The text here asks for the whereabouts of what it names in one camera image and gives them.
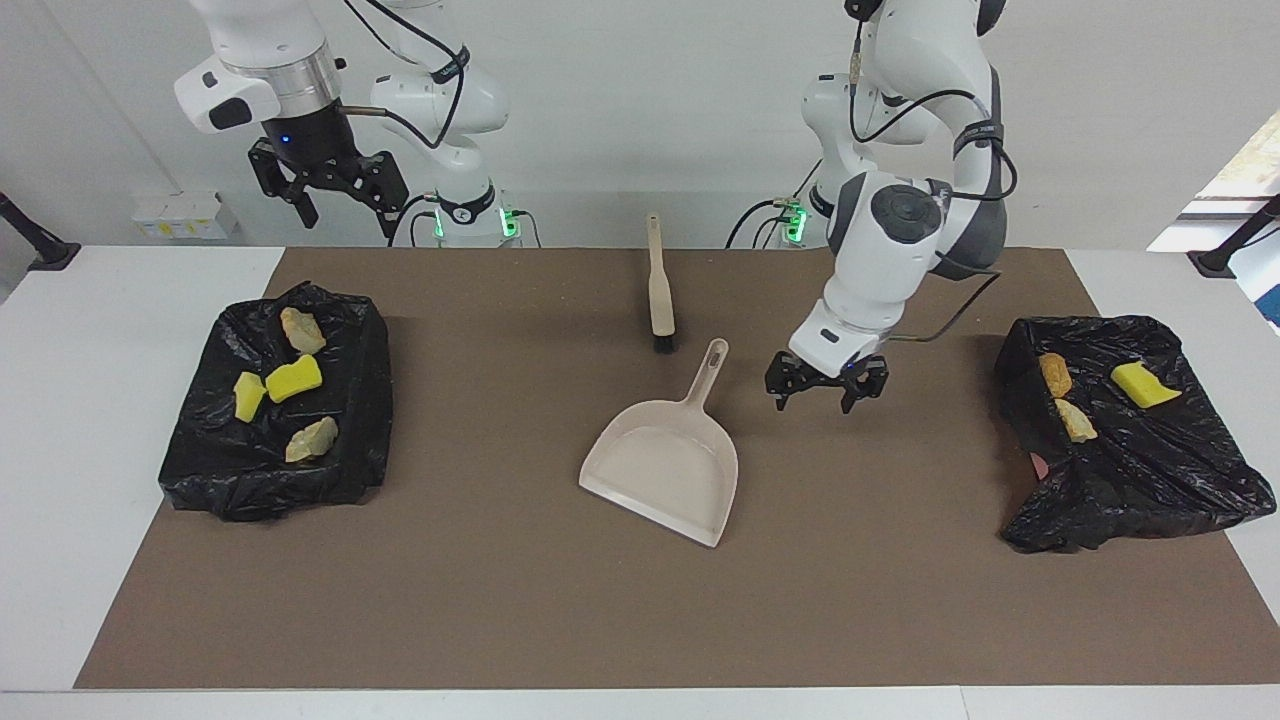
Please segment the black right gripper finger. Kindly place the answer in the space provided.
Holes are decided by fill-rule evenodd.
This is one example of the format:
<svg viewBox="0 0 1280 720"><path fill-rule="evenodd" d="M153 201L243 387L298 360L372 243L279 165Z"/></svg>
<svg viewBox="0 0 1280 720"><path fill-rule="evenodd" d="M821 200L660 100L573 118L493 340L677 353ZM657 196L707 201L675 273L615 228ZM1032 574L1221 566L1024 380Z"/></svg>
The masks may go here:
<svg viewBox="0 0 1280 720"><path fill-rule="evenodd" d="M250 147L248 160L262 193L266 197L280 199L289 204L303 228L312 229L317 224L319 213L308 195L308 186L301 176L296 176L293 179L285 177L282 169L284 164L269 138L259 138Z"/></svg>
<svg viewBox="0 0 1280 720"><path fill-rule="evenodd" d="M346 192L375 214L385 240L396 237L410 191L392 152L356 156Z"/></svg>

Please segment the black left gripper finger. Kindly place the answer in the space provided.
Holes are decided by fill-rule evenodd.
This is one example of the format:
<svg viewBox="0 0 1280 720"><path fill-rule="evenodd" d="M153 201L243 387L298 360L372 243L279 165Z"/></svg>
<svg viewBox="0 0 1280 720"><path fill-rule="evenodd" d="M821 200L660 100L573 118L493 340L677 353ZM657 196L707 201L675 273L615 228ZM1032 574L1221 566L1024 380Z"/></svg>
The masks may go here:
<svg viewBox="0 0 1280 720"><path fill-rule="evenodd" d="M810 368L795 355L774 355L765 370L765 392L781 413L790 398L808 389Z"/></svg>
<svg viewBox="0 0 1280 720"><path fill-rule="evenodd" d="M890 377L887 363L850 363L838 375L844 388L840 401L842 414L849 415L852 407L865 398L878 398Z"/></svg>

